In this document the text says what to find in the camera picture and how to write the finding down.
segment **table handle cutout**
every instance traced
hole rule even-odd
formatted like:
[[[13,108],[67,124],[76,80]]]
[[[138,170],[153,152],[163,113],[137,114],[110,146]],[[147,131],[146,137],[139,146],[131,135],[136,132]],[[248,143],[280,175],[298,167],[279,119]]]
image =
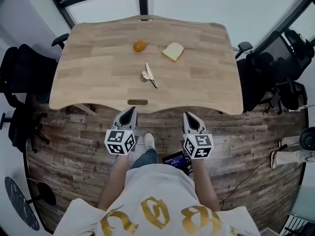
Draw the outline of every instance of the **table handle cutout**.
[[[149,102],[147,100],[128,100],[128,105],[146,106]]]

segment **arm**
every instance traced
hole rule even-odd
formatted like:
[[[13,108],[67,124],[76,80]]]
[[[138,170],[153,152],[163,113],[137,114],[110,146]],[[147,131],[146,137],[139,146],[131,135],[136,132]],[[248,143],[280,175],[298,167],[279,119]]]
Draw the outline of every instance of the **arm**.
[[[217,194],[211,184],[209,173],[203,159],[192,159],[195,192],[202,205],[212,211],[220,211]]]
[[[98,209],[106,211],[122,193],[125,186],[126,172],[128,170],[127,163],[127,155],[120,155],[116,158],[109,180],[99,197]]]

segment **chair armrest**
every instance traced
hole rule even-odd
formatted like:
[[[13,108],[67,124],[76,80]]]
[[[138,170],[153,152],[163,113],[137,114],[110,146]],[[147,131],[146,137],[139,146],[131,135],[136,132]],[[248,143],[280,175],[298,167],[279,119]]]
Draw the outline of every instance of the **chair armrest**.
[[[51,44],[51,46],[55,46],[55,45],[59,45],[62,49],[64,48],[64,41],[66,41],[69,37],[69,33],[66,33],[64,35],[59,36],[58,38],[56,38],[53,43]]]
[[[235,58],[237,59],[243,52],[248,51],[252,49],[252,44],[250,42],[242,42],[238,45],[238,48],[240,51],[235,55]]]

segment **wooden floor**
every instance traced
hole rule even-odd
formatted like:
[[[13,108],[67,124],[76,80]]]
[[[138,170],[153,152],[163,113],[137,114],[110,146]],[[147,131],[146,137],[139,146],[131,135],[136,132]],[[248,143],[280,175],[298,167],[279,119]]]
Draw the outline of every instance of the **wooden floor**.
[[[49,110],[46,105],[35,107],[38,112],[48,113],[48,118],[43,119],[42,131],[50,139],[50,144],[37,139],[37,154],[28,145],[30,177],[77,194],[52,187],[57,198],[56,206],[37,202],[46,226],[54,231],[71,200],[79,197],[97,205],[115,160],[105,148],[105,132],[118,111],[96,106],[97,116],[92,117],[75,107],[71,108],[70,115],[64,110]],[[139,139],[130,164],[144,151],[143,136],[147,132],[155,137],[160,157],[181,151],[182,114],[190,111],[204,120],[213,135],[215,150],[206,164],[218,197],[226,198],[256,166],[269,158],[283,136],[299,135],[305,127],[303,111],[279,116],[276,110],[264,113],[264,108],[256,107],[241,116],[220,115],[200,107],[140,114],[136,129]],[[246,206],[260,230],[269,227],[279,232],[301,170],[302,164],[288,164],[271,170],[267,160],[225,201],[223,210]],[[36,194],[35,182],[32,188]]]

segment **desk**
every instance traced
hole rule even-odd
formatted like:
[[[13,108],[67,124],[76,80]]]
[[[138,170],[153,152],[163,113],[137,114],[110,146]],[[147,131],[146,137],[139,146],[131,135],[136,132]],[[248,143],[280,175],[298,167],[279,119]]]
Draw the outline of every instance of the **desk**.
[[[4,179],[4,184],[8,197],[15,211],[29,227],[35,231],[38,231],[39,224],[35,214],[33,213],[28,201],[25,199],[19,187],[10,177],[6,177]]]
[[[139,39],[149,44],[136,53],[132,46]],[[172,42],[185,49],[176,62],[161,53]],[[145,63],[158,89],[140,81]],[[241,114],[241,84],[225,27],[157,16],[76,25],[57,67],[50,108],[92,103],[122,111],[128,100],[148,101],[135,105],[140,113],[201,106]]]

